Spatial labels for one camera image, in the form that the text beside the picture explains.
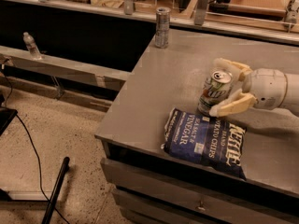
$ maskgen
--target bag of chips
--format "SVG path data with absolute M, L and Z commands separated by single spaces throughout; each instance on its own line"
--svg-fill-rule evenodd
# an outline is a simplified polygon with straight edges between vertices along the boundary
M 228 121 L 173 109 L 165 125 L 164 151 L 246 180 L 241 155 L 246 130 Z

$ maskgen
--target plastic bottle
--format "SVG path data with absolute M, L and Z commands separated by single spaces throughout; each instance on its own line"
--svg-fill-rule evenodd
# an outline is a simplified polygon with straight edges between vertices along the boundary
M 31 37 L 28 33 L 23 33 L 23 40 L 28 48 L 30 55 L 33 60 L 41 60 L 42 56 L 39 52 L 39 49 L 36 45 L 35 39 Z

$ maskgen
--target aluminum can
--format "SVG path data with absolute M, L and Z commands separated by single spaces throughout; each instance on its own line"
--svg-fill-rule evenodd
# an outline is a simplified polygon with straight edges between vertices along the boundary
M 209 110 L 225 100 L 233 87 L 233 75 L 225 70 L 216 69 L 206 78 L 203 92 L 199 98 L 198 110 L 209 116 Z
M 161 49 L 168 46 L 168 33 L 170 23 L 170 8 L 158 7 L 156 10 L 156 36 L 155 46 Z

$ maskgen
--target cable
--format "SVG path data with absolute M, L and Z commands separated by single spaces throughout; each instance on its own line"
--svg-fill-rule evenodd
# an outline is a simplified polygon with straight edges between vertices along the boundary
M 6 59 L 3 61 L 2 66 L 5 65 L 5 63 L 8 62 L 8 61 L 9 61 L 9 59 L 6 58 Z M 8 83 L 9 86 L 10 86 L 10 92 L 9 92 L 9 95 L 7 96 L 7 99 L 4 101 L 4 107 L 7 107 L 7 100 L 9 99 L 9 97 L 10 97 L 10 95 L 11 95 L 11 93 L 12 93 L 13 88 L 12 88 L 12 84 L 10 83 L 10 81 L 9 81 L 9 79 L 7 78 L 6 74 L 3 72 L 3 69 L 4 69 L 4 68 L 1 67 L 0 72 L 3 74 L 4 78 L 6 79 L 7 83 Z
M 214 3 L 216 0 L 209 1 L 208 4 Z
M 32 138 L 31 138 L 31 135 L 30 135 L 29 131 L 27 130 L 26 125 L 24 124 L 24 122 L 21 120 L 21 118 L 20 118 L 18 115 L 16 115 L 16 117 L 18 118 L 18 120 L 20 121 L 20 123 L 21 123 L 22 126 L 24 127 L 25 131 L 27 132 L 28 137 L 29 137 L 29 139 L 30 139 L 30 143 L 31 143 L 32 148 L 34 149 L 35 154 L 36 154 L 36 157 L 37 157 L 38 171 L 39 171 L 39 188 L 40 188 L 41 192 L 43 193 L 44 197 L 47 199 L 47 201 L 50 202 L 50 199 L 47 197 L 45 191 L 43 190 L 41 164 L 40 164 L 40 158 L 39 158 L 39 155 L 38 155 L 38 153 L 37 153 L 36 147 L 35 147 L 35 145 L 34 145 L 34 142 L 33 142 Z M 70 223 L 65 219 L 65 217 L 64 217 L 64 216 L 63 216 L 63 215 L 56 209 L 56 207 L 55 207 L 55 211 L 58 213 L 58 215 L 59 215 L 59 216 L 60 216 L 60 217 L 61 217 L 67 224 L 70 224 Z
M 4 65 L 7 61 L 9 61 L 9 59 L 5 59 L 4 62 L 3 62 L 3 65 Z M 9 93 L 7 99 L 5 100 L 5 108 L 7 108 L 7 100 L 8 100 L 8 98 L 10 97 L 10 95 L 11 95 L 11 93 L 12 93 L 13 87 L 12 87 L 12 84 L 10 83 L 10 81 L 8 80 L 7 76 L 4 74 L 4 72 L 2 72 L 2 74 L 4 75 L 5 79 L 7 80 L 8 84 L 9 84 L 9 86 L 10 86 L 10 93 Z M 50 199 L 47 197 L 45 191 L 43 190 L 41 164 L 40 164 L 40 158 L 39 158 L 39 155 L 38 155 L 38 153 L 37 153 L 36 147 L 35 147 L 35 145 L 34 145 L 34 142 L 33 142 L 32 138 L 31 138 L 31 135 L 30 135 L 30 133 L 29 133 L 29 131 L 28 131 L 26 125 L 24 124 L 24 122 L 21 120 L 21 118 L 20 118 L 18 115 L 16 115 L 16 117 L 18 118 L 18 120 L 20 121 L 20 123 L 21 123 L 22 126 L 24 127 L 25 131 L 27 132 L 28 137 L 29 137 L 29 139 L 30 139 L 30 143 L 31 143 L 31 145 L 32 145 L 32 147 L 33 147 L 33 149 L 34 149 L 34 151 L 35 151 L 35 154 L 36 154 L 36 157 L 37 157 L 37 162 L 38 162 L 39 188 L 40 188 L 41 192 L 43 193 L 44 197 L 46 198 L 46 200 L 50 203 Z M 59 216 L 60 216 L 60 217 L 61 217 L 67 224 L 70 224 L 70 223 L 66 220 L 66 218 L 65 218 L 65 217 L 64 217 L 64 216 L 57 210 L 56 207 L 54 207 L 54 209 L 55 209 L 55 211 L 58 213 L 58 215 L 59 215 Z

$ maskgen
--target speckled floor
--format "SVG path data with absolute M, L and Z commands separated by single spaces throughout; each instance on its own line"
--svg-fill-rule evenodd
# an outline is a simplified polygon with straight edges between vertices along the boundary
M 94 138 L 106 109 L 92 97 L 11 78 L 7 107 L 15 108 L 30 132 L 42 166 L 43 189 L 50 193 L 65 156 L 70 158 L 57 208 L 71 224 L 129 224 L 114 203 L 100 160 L 105 152 Z M 9 87 L 0 77 L 5 96 Z M 0 189 L 40 193 L 37 158 L 20 121 L 12 120 L 0 136 Z M 1 204 L 1 224 L 41 223 L 45 204 Z M 51 224 L 66 223 L 54 212 Z

